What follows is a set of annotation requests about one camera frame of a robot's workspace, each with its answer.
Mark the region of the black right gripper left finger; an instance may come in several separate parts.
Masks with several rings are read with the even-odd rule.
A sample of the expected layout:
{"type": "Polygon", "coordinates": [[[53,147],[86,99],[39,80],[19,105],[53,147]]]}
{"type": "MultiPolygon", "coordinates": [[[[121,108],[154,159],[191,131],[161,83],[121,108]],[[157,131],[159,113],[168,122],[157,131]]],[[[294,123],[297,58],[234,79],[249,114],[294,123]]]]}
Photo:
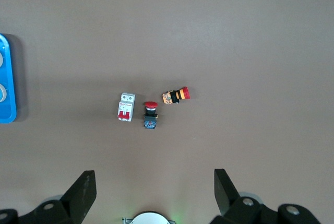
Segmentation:
{"type": "Polygon", "coordinates": [[[96,175],[84,171],[60,199],[46,201],[23,216],[0,209],[0,224],[82,224],[97,196],[96,175]]]}

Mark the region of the red emergency stop orange body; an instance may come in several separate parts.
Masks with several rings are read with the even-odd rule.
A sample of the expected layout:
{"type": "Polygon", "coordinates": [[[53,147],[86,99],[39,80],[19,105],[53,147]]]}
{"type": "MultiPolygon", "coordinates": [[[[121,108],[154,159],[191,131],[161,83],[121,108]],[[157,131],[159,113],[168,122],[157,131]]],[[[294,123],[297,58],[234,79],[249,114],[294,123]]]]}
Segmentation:
{"type": "Polygon", "coordinates": [[[170,90],[162,94],[164,104],[178,104],[180,100],[190,99],[188,87],[179,90],[170,90]]]}

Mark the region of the white red circuit breaker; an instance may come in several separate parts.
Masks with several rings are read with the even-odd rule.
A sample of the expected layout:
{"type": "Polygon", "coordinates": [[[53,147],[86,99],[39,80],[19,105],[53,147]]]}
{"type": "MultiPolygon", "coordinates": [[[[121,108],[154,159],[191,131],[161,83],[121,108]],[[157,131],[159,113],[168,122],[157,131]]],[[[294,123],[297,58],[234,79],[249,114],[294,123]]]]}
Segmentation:
{"type": "Polygon", "coordinates": [[[131,122],[133,118],[136,95],[134,93],[124,92],[118,104],[117,117],[120,121],[131,122]]]}

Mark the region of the blue plastic tray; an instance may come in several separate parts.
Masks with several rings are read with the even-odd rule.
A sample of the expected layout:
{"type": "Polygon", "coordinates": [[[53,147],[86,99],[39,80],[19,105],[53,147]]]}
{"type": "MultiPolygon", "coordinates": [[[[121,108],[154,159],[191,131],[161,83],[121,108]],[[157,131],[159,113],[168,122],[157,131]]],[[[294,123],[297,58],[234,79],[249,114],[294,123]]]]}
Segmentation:
{"type": "Polygon", "coordinates": [[[8,124],[15,120],[17,108],[10,46],[6,37],[2,34],[0,34],[0,52],[4,60],[0,67],[0,84],[7,91],[6,100],[0,103],[0,124],[8,124]]]}

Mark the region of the red push button black body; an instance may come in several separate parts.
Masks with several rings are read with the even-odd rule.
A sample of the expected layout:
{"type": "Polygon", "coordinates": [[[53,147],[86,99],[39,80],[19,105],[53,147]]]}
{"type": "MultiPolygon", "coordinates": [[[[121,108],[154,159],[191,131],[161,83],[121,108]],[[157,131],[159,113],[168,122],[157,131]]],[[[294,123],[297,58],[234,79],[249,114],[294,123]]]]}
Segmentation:
{"type": "Polygon", "coordinates": [[[144,128],[145,129],[155,129],[157,125],[158,115],[156,114],[156,109],[158,104],[154,101],[145,102],[146,113],[144,115],[144,128]]]}

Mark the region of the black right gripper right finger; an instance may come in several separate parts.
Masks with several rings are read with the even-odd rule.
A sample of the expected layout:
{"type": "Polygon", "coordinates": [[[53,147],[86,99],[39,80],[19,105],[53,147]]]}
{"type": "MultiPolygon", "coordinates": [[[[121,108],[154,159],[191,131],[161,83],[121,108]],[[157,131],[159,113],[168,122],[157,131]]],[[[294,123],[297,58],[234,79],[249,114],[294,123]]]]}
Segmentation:
{"type": "Polygon", "coordinates": [[[225,169],[214,171],[214,196],[221,214],[210,224],[321,224],[303,206],[282,204],[274,211],[250,196],[241,196],[225,169]]]}

